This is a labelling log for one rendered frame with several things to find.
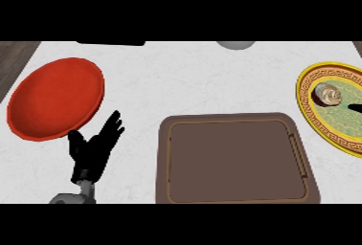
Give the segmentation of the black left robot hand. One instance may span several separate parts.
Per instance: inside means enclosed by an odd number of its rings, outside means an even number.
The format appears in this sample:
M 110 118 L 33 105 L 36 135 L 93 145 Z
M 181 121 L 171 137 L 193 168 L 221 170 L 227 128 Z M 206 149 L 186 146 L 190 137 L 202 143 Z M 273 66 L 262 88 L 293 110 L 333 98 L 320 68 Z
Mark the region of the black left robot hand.
M 70 182 L 88 181 L 94 184 L 103 174 L 110 153 L 124 132 L 119 112 L 109 116 L 100 132 L 87 141 L 78 130 L 67 132 L 69 155 L 75 161 Z

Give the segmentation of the yellow and green patterned tray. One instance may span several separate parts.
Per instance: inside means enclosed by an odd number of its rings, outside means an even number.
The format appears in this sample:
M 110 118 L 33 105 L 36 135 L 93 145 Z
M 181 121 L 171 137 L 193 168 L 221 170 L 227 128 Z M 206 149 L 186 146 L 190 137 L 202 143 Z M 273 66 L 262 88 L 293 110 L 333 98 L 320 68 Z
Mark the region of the yellow and green patterned tray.
M 332 85 L 341 93 L 341 102 L 324 104 L 317 97 L 316 86 Z M 362 113 L 350 110 L 350 104 L 362 105 L 362 69 L 336 61 L 310 65 L 295 84 L 299 111 L 314 132 L 341 151 L 362 158 Z

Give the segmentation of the cream frosted chocolate cupcake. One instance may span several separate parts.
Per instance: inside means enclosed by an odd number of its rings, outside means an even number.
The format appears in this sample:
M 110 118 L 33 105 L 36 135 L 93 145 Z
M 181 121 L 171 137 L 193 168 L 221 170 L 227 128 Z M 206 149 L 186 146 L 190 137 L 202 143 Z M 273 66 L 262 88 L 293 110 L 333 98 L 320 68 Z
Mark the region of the cream frosted chocolate cupcake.
M 338 88 L 320 82 L 313 88 L 313 101 L 319 106 L 336 106 L 342 101 L 342 96 Z

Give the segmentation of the red round plate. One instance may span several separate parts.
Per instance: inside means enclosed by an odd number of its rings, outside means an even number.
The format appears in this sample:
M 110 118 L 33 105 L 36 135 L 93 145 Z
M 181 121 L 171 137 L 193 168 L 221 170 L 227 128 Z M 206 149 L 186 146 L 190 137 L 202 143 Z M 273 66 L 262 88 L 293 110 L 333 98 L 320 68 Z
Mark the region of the red round plate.
M 104 97 L 100 68 L 84 58 L 60 58 L 19 83 L 7 105 L 7 125 L 25 140 L 61 138 L 90 121 Z

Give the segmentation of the brown rectangular cutting board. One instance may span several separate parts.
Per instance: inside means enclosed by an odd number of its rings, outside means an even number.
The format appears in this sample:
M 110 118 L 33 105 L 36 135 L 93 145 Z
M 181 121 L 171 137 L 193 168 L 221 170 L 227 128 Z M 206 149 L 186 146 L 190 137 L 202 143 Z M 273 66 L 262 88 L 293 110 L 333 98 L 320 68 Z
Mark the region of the brown rectangular cutting board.
M 171 116 L 159 124 L 155 202 L 316 204 L 295 123 L 282 113 Z

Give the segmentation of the grey round object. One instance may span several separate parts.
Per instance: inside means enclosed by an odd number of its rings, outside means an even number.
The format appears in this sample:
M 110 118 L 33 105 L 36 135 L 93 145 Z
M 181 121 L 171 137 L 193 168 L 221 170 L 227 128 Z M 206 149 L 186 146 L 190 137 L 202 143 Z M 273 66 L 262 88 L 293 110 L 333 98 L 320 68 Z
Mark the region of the grey round object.
M 227 50 L 245 50 L 252 44 L 252 41 L 217 41 L 217 44 Z

